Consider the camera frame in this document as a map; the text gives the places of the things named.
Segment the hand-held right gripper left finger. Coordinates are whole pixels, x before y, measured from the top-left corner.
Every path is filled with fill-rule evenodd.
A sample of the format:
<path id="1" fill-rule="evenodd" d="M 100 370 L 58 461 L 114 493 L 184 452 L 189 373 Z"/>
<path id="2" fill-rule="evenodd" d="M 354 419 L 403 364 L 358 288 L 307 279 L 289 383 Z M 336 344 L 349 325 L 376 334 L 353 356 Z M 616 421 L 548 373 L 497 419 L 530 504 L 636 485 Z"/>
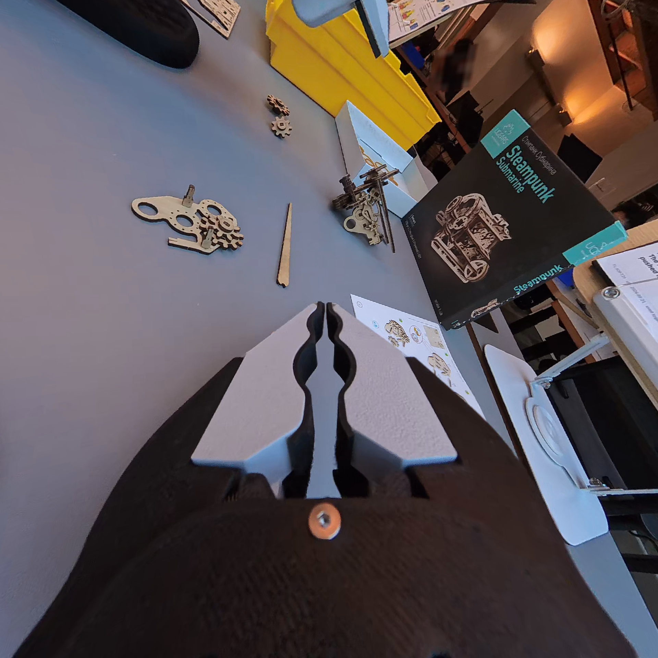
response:
<path id="1" fill-rule="evenodd" d="M 317 367 L 325 304 L 311 304 L 249 350 L 192 462 L 259 473 L 284 498 L 306 498 L 315 427 L 307 381 Z"/>

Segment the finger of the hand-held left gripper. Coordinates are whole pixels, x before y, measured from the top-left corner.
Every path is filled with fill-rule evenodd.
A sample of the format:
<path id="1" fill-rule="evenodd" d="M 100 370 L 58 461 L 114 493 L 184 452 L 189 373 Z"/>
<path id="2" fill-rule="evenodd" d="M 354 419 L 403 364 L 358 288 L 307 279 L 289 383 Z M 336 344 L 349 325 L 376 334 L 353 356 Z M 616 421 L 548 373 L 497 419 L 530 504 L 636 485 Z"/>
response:
<path id="1" fill-rule="evenodd" d="M 317 28 L 355 6 L 354 1 L 292 1 L 298 18 L 307 26 Z"/>
<path id="2" fill-rule="evenodd" d="M 387 1 L 354 1 L 375 57 L 388 54 L 390 19 Z"/>

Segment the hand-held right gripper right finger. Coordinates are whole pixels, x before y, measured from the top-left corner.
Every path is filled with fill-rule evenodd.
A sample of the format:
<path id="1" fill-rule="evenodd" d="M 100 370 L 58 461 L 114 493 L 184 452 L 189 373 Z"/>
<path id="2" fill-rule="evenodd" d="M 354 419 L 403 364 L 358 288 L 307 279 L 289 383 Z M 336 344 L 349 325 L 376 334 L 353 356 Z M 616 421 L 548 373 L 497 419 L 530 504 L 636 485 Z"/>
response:
<path id="1" fill-rule="evenodd" d="M 430 401 L 397 348 L 334 303 L 327 304 L 338 397 L 333 479 L 341 495 L 367 495 L 408 467 L 457 459 Z"/>

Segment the assembly instruction booklet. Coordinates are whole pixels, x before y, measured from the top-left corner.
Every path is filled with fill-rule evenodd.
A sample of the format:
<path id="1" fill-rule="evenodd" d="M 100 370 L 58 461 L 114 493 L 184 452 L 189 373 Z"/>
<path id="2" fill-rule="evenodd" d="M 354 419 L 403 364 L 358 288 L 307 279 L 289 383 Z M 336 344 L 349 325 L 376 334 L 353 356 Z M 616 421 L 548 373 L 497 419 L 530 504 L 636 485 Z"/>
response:
<path id="1" fill-rule="evenodd" d="M 414 357 L 483 416 L 456 366 L 440 325 L 351 294 L 355 317 L 387 339 L 406 357 Z"/>

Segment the wooden plate with gears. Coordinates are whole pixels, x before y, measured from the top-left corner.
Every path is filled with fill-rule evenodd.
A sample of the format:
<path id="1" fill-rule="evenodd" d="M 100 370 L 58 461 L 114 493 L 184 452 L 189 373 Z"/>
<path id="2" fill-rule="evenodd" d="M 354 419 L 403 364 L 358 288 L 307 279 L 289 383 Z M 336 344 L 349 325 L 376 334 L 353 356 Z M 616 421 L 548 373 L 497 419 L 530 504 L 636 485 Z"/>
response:
<path id="1" fill-rule="evenodd" d="M 170 246 L 205 255 L 218 249 L 241 247 L 244 236 L 235 217 L 215 200 L 194 202 L 194 191 L 190 185 L 182 199 L 173 196 L 135 199 L 131 210 L 142 220 L 165 221 L 178 234 L 192 237 L 191 240 L 170 237 Z"/>

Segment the grey desk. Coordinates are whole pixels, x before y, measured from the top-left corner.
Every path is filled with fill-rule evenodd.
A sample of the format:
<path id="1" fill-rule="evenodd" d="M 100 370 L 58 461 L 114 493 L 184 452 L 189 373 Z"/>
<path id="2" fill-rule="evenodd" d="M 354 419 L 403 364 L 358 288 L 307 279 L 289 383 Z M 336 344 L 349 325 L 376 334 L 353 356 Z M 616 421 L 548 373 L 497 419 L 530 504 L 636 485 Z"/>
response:
<path id="1" fill-rule="evenodd" d="M 436 316 L 399 221 L 394 255 L 339 226 L 335 120 L 269 65 L 266 2 L 238 4 L 175 72 L 58 1 L 1 2 L 1 653 L 635 657 L 474 378 L 484 421 L 407 359 L 457 459 L 340 494 L 327 304 Z M 190 185 L 241 247 L 131 210 Z M 245 354 L 317 302 L 306 498 L 195 465 Z"/>

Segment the printed task instruction paper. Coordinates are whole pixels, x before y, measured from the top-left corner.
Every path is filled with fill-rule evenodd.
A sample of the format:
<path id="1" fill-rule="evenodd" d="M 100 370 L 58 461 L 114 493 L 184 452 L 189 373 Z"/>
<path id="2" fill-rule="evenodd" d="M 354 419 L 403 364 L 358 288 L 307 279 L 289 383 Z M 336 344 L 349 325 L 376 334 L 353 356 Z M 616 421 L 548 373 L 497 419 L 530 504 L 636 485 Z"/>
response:
<path id="1" fill-rule="evenodd" d="M 607 282 L 602 300 L 657 337 L 657 243 L 601 257 L 594 268 Z"/>

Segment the curled printed paper sheet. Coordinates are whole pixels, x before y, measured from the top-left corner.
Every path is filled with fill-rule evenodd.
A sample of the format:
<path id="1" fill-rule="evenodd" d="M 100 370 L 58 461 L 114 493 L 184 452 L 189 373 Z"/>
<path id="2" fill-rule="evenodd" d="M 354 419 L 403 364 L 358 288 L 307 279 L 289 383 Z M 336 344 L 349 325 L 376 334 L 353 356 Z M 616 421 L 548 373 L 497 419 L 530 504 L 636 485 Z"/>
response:
<path id="1" fill-rule="evenodd" d="M 392 1 L 388 4 L 390 48 L 436 27 L 441 21 L 489 1 Z"/>

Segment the yellow plastic bin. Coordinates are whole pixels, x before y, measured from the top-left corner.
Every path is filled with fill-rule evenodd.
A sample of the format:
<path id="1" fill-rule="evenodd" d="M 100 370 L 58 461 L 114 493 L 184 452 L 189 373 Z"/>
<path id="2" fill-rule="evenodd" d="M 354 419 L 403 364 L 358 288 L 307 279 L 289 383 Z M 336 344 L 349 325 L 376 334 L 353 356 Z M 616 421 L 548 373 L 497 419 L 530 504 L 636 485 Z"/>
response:
<path id="1" fill-rule="evenodd" d="M 268 1 L 266 20 L 272 67 L 332 116 L 350 101 L 404 150 L 439 123 L 396 55 L 375 58 L 355 9 L 309 28 L 291 1 Z"/>

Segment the laser-cut wooden parts sheet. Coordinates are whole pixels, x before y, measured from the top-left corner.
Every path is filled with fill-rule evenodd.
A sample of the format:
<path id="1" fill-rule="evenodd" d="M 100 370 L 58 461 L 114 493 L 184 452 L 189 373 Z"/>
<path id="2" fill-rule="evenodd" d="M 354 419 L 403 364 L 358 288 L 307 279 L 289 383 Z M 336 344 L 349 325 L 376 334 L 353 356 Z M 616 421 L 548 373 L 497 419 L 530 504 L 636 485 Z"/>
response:
<path id="1" fill-rule="evenodd" d="M 241 7 L 235 1 L 197 1 L 203 11 L 209 16 L 202 13 L 196 5 L 189 1 L 180 1 L 185 8 L 203 21 L 208 27 L 220 34 L 225 39 L 229 39 L 234 28 L 237 17 L 240 14 Z"/>

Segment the small white cardboard box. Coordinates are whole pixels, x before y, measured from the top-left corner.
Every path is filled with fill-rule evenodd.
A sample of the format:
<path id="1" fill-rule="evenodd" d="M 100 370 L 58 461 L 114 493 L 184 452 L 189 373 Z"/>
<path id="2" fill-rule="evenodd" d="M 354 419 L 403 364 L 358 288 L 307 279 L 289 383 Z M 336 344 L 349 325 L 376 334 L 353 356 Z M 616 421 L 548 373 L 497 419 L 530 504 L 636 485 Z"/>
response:
<path id="1" fill-rule="evenodd" d="M 361 175 L 374 167 L 399 170 L 383 187 L 388 210 L 399 218 L 437 184 L 418 156 L 408 154 L 354 104 L 347 101 L 335 121 L 345 167 L 355 185 L 362 184 Z"/>

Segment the wooden document stand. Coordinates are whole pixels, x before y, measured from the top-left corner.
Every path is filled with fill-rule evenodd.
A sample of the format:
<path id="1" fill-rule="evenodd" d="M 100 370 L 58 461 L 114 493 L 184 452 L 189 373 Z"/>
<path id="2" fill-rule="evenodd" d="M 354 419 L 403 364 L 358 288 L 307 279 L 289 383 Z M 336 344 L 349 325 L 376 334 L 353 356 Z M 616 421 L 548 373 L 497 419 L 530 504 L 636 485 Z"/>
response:
<path id="1" fill-rule="evenodd" d="M 651 237 L 657 220 L 632 228 L 605 256 Z M 573 270 L 596 329 L 584 347 L 542 374 L 484 347 L 541 496 L 571 546 L 608 533 L 606 511 L 657 511 L 657 337 L 602 300 L 607 282 L 594 261 Z"/>

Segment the pointed wooden stick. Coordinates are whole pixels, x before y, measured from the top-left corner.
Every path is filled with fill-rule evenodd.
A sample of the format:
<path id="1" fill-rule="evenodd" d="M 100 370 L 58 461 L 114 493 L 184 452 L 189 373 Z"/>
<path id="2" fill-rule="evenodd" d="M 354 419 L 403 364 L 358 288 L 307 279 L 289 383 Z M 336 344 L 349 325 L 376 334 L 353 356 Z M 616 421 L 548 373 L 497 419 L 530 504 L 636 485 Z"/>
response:
<path id="1" fill-rule="evenodd" d="M 288 287 L 290 284 L 291 237 L 292 237 L 292 203 L 289 203 L 285 217 L 284 235 L 282 239 L 282 247 L 280 251 L 280 259 L 279 259 L 278 271 L 276 275 L 276 283 L 284 288 Z"/>

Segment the wooden gear mechanism assembly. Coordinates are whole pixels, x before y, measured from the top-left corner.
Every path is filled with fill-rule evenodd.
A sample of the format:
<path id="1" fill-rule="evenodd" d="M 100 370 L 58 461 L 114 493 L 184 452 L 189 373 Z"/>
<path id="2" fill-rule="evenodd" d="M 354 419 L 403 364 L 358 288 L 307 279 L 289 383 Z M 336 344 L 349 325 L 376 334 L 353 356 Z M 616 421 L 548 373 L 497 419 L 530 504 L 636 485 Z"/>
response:
<path id="1" fill-rule="evenodd" d="M 394 253 L 395 244 L 383 187 L 399 170 L 388 172 L 385 169 L 382 164 L 362 174 L 362 185 L 355 185 L 349 175 L 342 177 L 343 194 L 332 201 L 332 207 L 334 210 L 351 210 L 350 216 L 343 221 L 347 231 L 365 235 L 370 245 L 384 242 Z"/>

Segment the black puzzle kit box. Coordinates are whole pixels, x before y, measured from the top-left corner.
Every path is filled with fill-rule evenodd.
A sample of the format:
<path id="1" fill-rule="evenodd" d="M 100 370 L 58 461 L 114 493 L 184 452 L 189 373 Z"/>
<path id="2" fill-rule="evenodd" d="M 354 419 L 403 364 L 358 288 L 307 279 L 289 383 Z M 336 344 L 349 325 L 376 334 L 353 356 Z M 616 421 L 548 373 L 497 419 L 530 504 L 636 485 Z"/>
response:
<path id="1" fill-rule="evenodd" d="M 448 330 L 628 238 L 515 110 L 401 222 Z"/>

